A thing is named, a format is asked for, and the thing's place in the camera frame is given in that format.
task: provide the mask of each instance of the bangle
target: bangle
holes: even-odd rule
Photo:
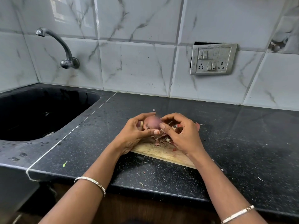
[[[221,222],[221,224],[225,224],[225,223],[227,223],[227,222],[233,220],[234,218],[237,218],[238,216],[240,216],[240,215],[246,213],[247,211],[252,210],[253,208],[254,208],[253,205],[251,205],[251,206],[249,206],[249,207],[246,207],[245,209],[243,209],[243,210],[241,210],[241,211],[238,211],[237,213],[235,213],[235,214],[231,215],[230,217],[224,219],[224,220]]]
[[[79,179],[85,179],[85,180],[93,182],[94,184],[96,184],[103,191],[104,197],[106,196],[106,191],[105,191],[104,187],[101,184],[99,184],[96,180],[94,180],[92,178],[89,178],[89,177],[81,176],[81,177],[76,178],[74,183],[76,183],[76,181],[79,180]]]

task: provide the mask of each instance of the fingernail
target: fingernail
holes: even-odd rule
[[[160,123],[159,125],[160,125],[162,130],[165,128],[164,124]]]

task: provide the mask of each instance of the chrome faucet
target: chrome faucet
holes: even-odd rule
[[[65,54],[66,54],[66,59],[60,61],[61,67],[65,68],[65,69],[68,69],[70,67],[73,67],[73,68],[77,69],[80,66],[80,62],[76,57],[72,56],[72,53],[71,53],[68,45],[62,40],[62,38],[59,37],[58,34],[54,33],[53,31],[51,31],[47,28],[41,28],[40,27],[36,31],[36,35],[38,35],[38,36],[44,37],[45,34],[48,34],[48,35],[52,36],[53,38],[55,38],[62,45],[62,47],[64,48],[64,51],[65,51]]]

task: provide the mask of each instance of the black granite countertop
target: black granite countertop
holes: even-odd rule
[[[97,93],[99,101],[49,137],[0,140],[0,166],[27,170],[32,180],[70,182],[91,166],[129,118],[153,109],[160,116],[179,112],[202,124],[205,149],[250,203],[263,212],[299,218],[299,112]],[[135,153],[120,158],[108,191],[196,206],[209,201],[197,170]]]

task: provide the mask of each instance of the hand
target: hand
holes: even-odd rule
[[[155,114],[155,112],[142,113],[127,121],[124,128],[113,140],[113,143],[120,145],[119,147],[122,149],[122,154],[127,154],[142,138],[155,136],[160,133],[158,129],[140,131],[137,128],[139,121],[144,121],[147,117]]]
[[[198,151],[204,151],[204,147],[200,140],[198,129],[195,123],[179,113],[173,113],[161,118],[163,123],[160,124],[161,129],[168,134],[177,148],[185,155],[193,155]],[[174,130],[167,123],[181,124],[182,127]]]

